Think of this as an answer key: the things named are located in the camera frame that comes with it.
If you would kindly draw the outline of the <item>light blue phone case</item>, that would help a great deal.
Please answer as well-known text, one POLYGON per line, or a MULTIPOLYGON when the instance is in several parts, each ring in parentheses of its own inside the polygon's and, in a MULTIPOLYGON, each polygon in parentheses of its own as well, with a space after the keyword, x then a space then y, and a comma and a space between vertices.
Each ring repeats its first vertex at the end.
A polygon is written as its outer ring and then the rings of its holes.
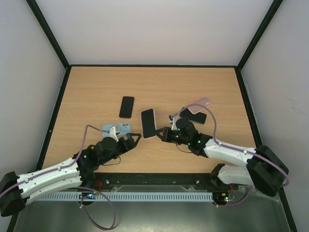
POLYGON ((112 124, 107 124, 107 125, 103 125, 102 129, 103 129, 103 138, 105 137, 109 137, 109 129, 114 125, 114 124, 118 124, 120 126, 120 134, 118 137, 124 136, 127 133, 131 133, 131 126, 129 122, 123 122, 123 123, 112 123, 112 124))

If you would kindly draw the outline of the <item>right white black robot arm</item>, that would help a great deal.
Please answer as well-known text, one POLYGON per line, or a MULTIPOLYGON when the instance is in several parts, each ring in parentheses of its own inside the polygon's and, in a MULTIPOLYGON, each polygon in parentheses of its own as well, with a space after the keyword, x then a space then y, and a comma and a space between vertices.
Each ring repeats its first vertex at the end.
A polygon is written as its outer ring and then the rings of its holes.
POLYGON ((266 145, 252 148, 225 144, 198 132, 186 118, 175 120, 172 127, 158 129, 156 134, 163 142, 187 145, 197 156, 231 163, 214 169, 211 185, 215 189, 222 189, 226 184, 248 185, 273 197, 287 180, 288 168, 266 145))

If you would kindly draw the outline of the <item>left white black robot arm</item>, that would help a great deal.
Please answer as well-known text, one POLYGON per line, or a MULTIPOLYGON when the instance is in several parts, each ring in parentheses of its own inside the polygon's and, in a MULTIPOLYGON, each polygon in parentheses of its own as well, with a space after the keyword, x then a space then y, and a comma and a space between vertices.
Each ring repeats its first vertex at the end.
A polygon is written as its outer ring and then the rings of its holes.
POLYGON ((12 216, 45 195, 80 187, 99 166, 134 149, 140 138, 139 133, 127 133, 119 139, 105 137, 49 168, 20 175, 6 173, 0 182, 0 215, 12 216))

